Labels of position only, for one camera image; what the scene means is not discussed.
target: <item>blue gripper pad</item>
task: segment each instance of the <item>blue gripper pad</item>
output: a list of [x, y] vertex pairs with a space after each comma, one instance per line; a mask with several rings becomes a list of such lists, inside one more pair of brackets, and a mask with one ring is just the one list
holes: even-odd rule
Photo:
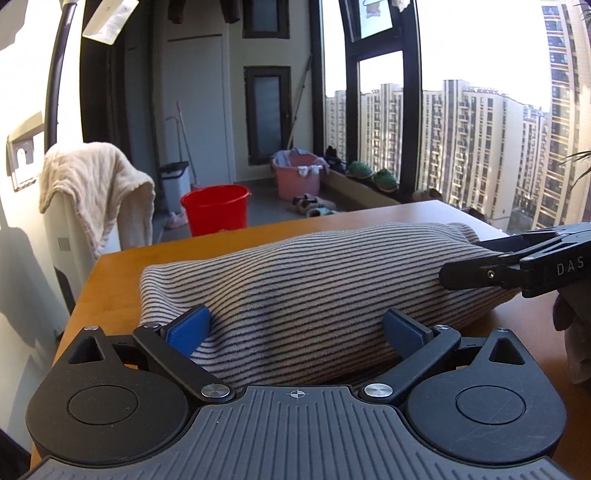
[[209, 336], [211, 314], [207, 307], [193, 307], [160, 329], [166, 343], [184, 356], [191, 357], [199, 345]]

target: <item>white door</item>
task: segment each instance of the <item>white door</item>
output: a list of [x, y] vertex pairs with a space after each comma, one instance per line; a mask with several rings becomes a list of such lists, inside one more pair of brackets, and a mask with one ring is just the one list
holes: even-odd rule
[[[187, 140], [202, 187], [230, 183], [226, 148], [222, 36], [167, 42], [164, 49], [164, 117], [183, 111]], [[166, 125], [167, 163], [178, 161], [177, 127]], [[183, 160], [188, 160], [181, 132]]]

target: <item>red bucket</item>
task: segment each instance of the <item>red bucket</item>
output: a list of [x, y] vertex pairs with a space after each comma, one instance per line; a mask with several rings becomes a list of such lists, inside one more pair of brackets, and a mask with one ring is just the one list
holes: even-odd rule
[[242, 185], [218, 185], [189, 192], [181, 198], [192, 236], [246, 228], [251, 192]]

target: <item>sky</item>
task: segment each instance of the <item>sky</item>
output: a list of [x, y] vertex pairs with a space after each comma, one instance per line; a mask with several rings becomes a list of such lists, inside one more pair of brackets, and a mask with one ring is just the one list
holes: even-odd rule
[[[371, 0], [358, 0], [361, 5]], [[389, 26], [387, 0], [380, 17]], [[548, 43], [540, 0], [416, 0], [421, 36], [423, 90], [441, 90], [446, 79], [495, 88], [511, 98], [550, 108]], [[345, 39], [338, 0], [323, 0], [326, 95], [345, 90]], [[402, 52], [360, 62], [363, 93], [402, 81]]]

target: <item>high-rise building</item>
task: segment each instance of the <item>high-rise building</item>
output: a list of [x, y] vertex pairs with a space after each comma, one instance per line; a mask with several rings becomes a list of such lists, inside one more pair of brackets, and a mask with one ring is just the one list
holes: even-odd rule
[[393, 83], [361, 94], [359, 160], [373, 171], [387, 168], [400, 176], [402, 87]]
[[324, 123], [324, 138], [326, 145], [336, 148], [339, 158], [345, 160], [346, 139], [346, 92], [338, 90], [334, 97], [326, 98], [326, 121]]
[[509, 224], [521, 151], [523, 105], [494, 89], [445, 80], [423, 93], [419, 188], [453, 206], [473, 206], [500, 229]]
[[589, 194], [589, 176], [577, 178], [588, 161], [562, 163], [563, 157], [591, 148], [591, 47], [579, 0], [543, 0], [552, 82], [550, 146], [541, 177], [536, 228], [580, 222]]
[[513, 201], [516, 216], [521, 216], [527, 223], [522, 225], [522, 231], [531, 229], [538, 206], [541, 179], [548, 164], [549, 124], [549, 113], [532, 105], [523, 107], [521, 155]]

